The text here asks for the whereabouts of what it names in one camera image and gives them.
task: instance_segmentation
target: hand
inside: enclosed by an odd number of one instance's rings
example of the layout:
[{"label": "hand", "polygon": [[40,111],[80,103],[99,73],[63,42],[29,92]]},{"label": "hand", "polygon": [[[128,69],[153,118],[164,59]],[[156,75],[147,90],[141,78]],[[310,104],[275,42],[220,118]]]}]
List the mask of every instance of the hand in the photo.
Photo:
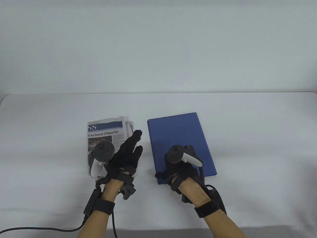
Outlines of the hand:
[{"label": "hand", "polygon": [[170,185],[171,189],[178,194],[181,194],[178,188],[183,181],[188,177],[199,177],[197,169],[190,163],[180,161],[179,163],[172,164],[165,157],[165,165],[166,171],[157,172],[155,177],[164,180],[165,184]]},{"label": "hand", "polygon": [[115,153],[109,163],[104,166],[108,173],[128,172],[130,175],[135,174],[140,156],[143,152],[142,146],[135,148],[136,143],[141,139],[141,135],[142,131],[134,131],[132,136],[120,146],[118,152]]}]

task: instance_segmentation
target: white vr controller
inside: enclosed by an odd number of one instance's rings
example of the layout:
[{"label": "white vr controller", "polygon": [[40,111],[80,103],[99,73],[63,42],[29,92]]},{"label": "white vr controller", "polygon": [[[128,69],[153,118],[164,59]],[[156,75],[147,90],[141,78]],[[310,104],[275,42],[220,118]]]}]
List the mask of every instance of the white vr controller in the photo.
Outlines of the white vr controller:
[{"label": "white vr controller", "polygon": [[197,167],[202,167],[203,162],[201,159],[198,158],[196,155],[193,146],[191,145],[173,145],[166,154],[166,159],[172,163],[176,164],[180,161],[183,161],[185,163],[190,163],[192,165],[195,165]]},{"label": "white vr controller", "polygon": [[92,152],[88,155],[90,176],[97,178],[102,170],[102,167],[114,155],[114,145],[110,141],[99,142]]}]

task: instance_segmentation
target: finger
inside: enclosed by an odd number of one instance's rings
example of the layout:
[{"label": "finger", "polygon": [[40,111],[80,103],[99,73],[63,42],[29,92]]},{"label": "finger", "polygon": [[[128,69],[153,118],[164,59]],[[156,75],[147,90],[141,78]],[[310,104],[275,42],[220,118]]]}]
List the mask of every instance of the finger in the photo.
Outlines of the finger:
[{"label": "finger", "polygon": [[143,152],[143,147],[139,145],[137,148],[135,148],[134,152],[132,153],[133,158],[139,160],[142,152]]},{"label": "finger", "polygon": [[132,136],[129,138],[129,145],[131,147],[135,147],[135,145],[138,143],[138,141],[141,140],[142,131],[141,130],[135,130],[132,134]]},{"label": "finger", "polygon": [[125,140],[125,142],[120,146],[118,154],[131,154],[135,148],[136,143],[141,140],[142,131],[136,130],[133,132],[132,136]]},{"label": "finger", "polygon": [[165,174],[165,172],[157,172],[157,173],[155,174],[155,177],[156,177],[157,179],[163,179],[163,180],[165,180],[166,174]]}]

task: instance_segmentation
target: glove finger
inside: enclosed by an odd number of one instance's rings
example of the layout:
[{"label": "glove finger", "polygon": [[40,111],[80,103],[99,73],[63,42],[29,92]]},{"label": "glove finger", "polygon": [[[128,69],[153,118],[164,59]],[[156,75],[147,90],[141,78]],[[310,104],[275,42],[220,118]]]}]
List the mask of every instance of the glove finger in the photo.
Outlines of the glove finger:
[{"label": "glove finger", "polygon": [[134,131],[132,136],[126,139],[125,142],[120,146],[120,149],[116,153],[116,156],[123,157],[124,155],[131,154],[135,148],[136,143],[141,139],[141,135],[141,130]]},{"label": "glove finger", "polygon": [[138,143],[138,141],[141,140],[141,135],[142,135],[142,131],[141,130],[135,130],[132,134],[132,136],[129,138],[129,146],[131,147],[131,152],[133,152],[133,149],[135,147],[135,145]]},{"label": "glove finger", "polygon": [[157,172],[157,173],[155,174],[155,178],[157,178],[157,179],[163,179],[163,180],[165,180],[166,177],[167,177],[166,171],[164,171],[164,172]]},{"label": "glove finger", "polygon": [[139,145],[138,147],[135,148],[134,152],[131,155],[131,159],[132,159],[131,163],[132,163],[132,166],[134,166],[135,168],[137,168],[138,166],[138,162],[142,152],[143,152],[143,147]]}]

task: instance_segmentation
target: white tablecloth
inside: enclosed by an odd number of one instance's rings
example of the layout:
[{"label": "white tablecloth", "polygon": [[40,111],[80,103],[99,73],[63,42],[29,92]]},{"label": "white tablecloth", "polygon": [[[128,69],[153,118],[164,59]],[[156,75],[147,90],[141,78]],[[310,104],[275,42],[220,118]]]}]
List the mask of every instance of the white tablecloth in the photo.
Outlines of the white tablecloth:
[{"label": "white tablecloth", "polygon": [[147,119],[197,112],[228,216],[241,227],[303,227],[314,213],[317,95],[170,93],[9,95],[0,106],[0,230],[74,228],[94,189],[87,122],[128,115],[143,131],[136,193],[116,200],[118,229],[206,228],[193,206],[157,185]]}]

